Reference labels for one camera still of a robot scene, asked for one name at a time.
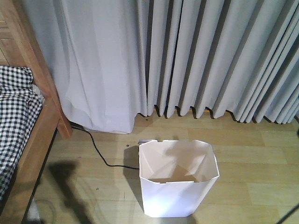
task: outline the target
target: black wire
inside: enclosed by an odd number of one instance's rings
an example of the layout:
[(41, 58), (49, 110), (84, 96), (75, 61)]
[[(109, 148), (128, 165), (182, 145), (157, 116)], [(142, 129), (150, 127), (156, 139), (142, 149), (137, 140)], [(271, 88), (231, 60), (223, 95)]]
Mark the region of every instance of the black wire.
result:
[(100, 155), (100, 157), (102, 158), (102, 160), (104, 161), (104, 163), (105, 163), (107, 166), (109, 166), (109, 167), (124, 167), (124, 168), (128, 168), (128, 169), (139, 169), (139, 168), (130, 167), (130, 166), (126, 166), (126, 165), (110, 165), (110, 164), (108, 164), (107, 161), (105, 160), (105, 158), (102, 156), (102, 154), (101, 154), (100, 151), (98, 150), (98, 148), (97, 148), (97, 146), (96, 146), (96, 144), (95, 144), (95, 142), (94, 142), (93, 135), (92, 135), (89, 131), (87, 131), (87, 130), (85, 130), (85, 129), (83, 129), (83, 128), (79, 128), (79, 127), (76, 127), (76, 126), (73, 126), (73, 125), (71, 125), (71, 127), (74, 128), (74, 129), (83, 131), (83, 132), (85, 132), (85, 133), (88, 133), (88, 134), (90, 135), (90, 137), (91, 137), (91, 139), (92, 139), (92, 141), (93, 141), (93, 146), (94, 146), (95, 150), (97, 150), (98, 154)]
[(288, 217), (291, 216), (297, 209), (299, 209), (299, 203), (293, 207), (291, 210), (288, 211), (276, 224), (281, 224), (283, 223)]

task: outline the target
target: wooden slat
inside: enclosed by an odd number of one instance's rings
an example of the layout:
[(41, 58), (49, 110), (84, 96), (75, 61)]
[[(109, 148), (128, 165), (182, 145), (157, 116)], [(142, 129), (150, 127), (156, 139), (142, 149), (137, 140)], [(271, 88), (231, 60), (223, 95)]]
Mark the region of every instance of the wooden slat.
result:
[(0, 49), (0, 65), (9, 65), (1, 49)]
[(9, 28), (0, 27), (0, 39), (13, 39), (13, 35), (11, 34)]
[(20, 67), (26, 66), (15, 40), (0, 40), (0, 48), (8, 64)]
[(49, 98), (18, 163), (16, 181), (0, 217), (1, 224), (21, 223), (58, 120), (54, 102)]
[(7, 24), (5, 21), (0, 21), (0, 28), (7, 28)]
[(60, 114), (59, 132), (63, 137), (69, 138), (72, 133), (71, 125), (62, 111), (50, 71), (24, 12), (21, 0), (0, 0), (0, 10), (22, 53), (26, 66), (30, 67), (33, 72), (36, 85), (46, 97), (53, 98)]
[(5, 21), (2, 12), (0, 11), (0, 22)]

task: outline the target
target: gray curtain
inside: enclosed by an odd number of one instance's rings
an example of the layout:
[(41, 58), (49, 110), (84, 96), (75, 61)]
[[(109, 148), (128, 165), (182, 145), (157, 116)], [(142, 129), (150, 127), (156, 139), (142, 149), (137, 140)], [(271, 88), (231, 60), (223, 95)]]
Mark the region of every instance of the gray curtain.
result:
[(66, 116), (132, 131), (134, 116), (291, 122), (298, 0), (23, 0)]

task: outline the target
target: wooden bed frame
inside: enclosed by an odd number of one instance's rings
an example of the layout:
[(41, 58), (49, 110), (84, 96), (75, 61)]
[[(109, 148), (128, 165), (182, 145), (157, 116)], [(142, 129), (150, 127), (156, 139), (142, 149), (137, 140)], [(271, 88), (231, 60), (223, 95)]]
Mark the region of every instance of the wooden bed frame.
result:
[(22, 222), (56, 128), (64, 138), (72, 133), (20, 0), (0, 0), (0, 65), (31, 68), (34, 83), (46, 98), (0, 216), (1, 224), (17, 224)]

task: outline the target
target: bed leg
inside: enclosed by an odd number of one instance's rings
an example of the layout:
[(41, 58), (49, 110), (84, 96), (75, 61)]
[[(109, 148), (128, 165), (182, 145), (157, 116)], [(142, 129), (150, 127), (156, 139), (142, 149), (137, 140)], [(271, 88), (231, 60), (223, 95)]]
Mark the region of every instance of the bed leg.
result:
[(62, 114), (62, 116), (60, 117), (57, 129), (62, 138), (69, 139), (71, 137), (73, 130), (71, 128), (69, 120), (65, 117), (64, 114)]

